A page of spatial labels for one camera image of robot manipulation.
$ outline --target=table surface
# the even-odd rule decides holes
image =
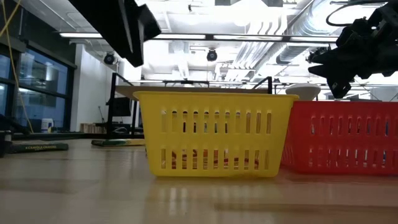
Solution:
[[[156,178],[143,147],[0,159],[0,223],[397,223],[398,177]]]

